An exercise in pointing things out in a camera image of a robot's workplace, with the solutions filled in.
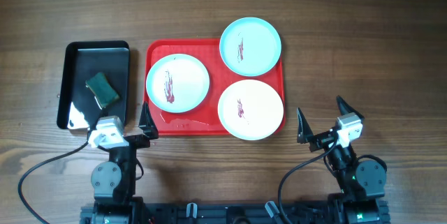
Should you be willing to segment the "light blue plate top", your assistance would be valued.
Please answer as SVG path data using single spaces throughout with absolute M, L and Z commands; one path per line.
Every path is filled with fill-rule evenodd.
M 225 65 L 234 73 L 256 77 L 269 72 L 281 56 L 277 30 L 257 17 L 243 17 L 229 24 L 219 41 Z

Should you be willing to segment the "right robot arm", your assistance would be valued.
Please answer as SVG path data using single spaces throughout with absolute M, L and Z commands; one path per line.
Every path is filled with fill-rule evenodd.
M 373 155 L 358 156 L 352 142 L 362 135 L 364 116 L 341 96 L 337 97 L 340 115 L 326 132 L 314 134 L 301 109 L 298 114 L 298 143 L 309 144 L 311 152 L 324 150 L 323 161 L 336 178 L 340 193 L 328 196 L 324 210 L 329 223 L 389 223 L 385 195 L 387 165 Z

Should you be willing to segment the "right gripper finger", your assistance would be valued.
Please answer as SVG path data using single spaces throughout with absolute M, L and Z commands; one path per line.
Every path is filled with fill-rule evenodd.
M 314 136 L 304 114 L 300 108 L 297 109 L 298 115 L 298 136 L 297 142 L 300 144 L 308 143 L 309 139 Z
M 355 110 L 353 107 L 351 107 L 341 96 L 336 97 L 337 106 L 339 108 L 340 114 L 342 116 L 355 113 L 360 119 L 364 119 L 365 117 L 359 113 L 359 111 Z

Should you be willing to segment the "light blue plate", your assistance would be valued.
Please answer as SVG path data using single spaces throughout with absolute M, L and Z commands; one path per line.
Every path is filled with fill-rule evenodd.
M 184 113 L 203 102 L 210 88 L 210 75 L 197 58 L 170 54 L 149 69 L 145 88 L 149 99 L 159 109 Z
M 281 56 L 277 30 L 257 17 L 243 17 L 229 24 L 219 41 L 225 65 L 234 73 L 256 77 L 269 72 Z

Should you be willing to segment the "white plate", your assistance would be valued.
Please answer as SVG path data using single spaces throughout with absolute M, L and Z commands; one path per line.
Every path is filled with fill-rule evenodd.
M 217 112 L 222 126 L 231 135 L 254 141 L 269 137 L 279 128 L 284 104 L 269 84 L 241 80 L 222 93 Z

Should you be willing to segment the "green yellow sponge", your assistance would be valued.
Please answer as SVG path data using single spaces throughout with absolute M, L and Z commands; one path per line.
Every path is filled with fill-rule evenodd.
M 112 88 L 104 73 L 95 74 L 85 84 L 93 93 L 101 109 L 105 109 L 120 99 L 119 94 Z

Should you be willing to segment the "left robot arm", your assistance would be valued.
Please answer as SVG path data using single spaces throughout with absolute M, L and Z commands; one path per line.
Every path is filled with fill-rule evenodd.
M 88 143 L 93 148 L 105 149 L 109 159 L 97 165 L 91 174 L 94 205 L 91 210 L 82 210 L 81 223 L 152 222 L 143 199 L 135 196 L 136 168 L 141 166 L 137 150 L 150 147 L 150 141 L 159 137 L 148 103 L 143 103 L 139 128 L 141 134 L 125 136 L 119 117 L 101 117 L 97 121 Z

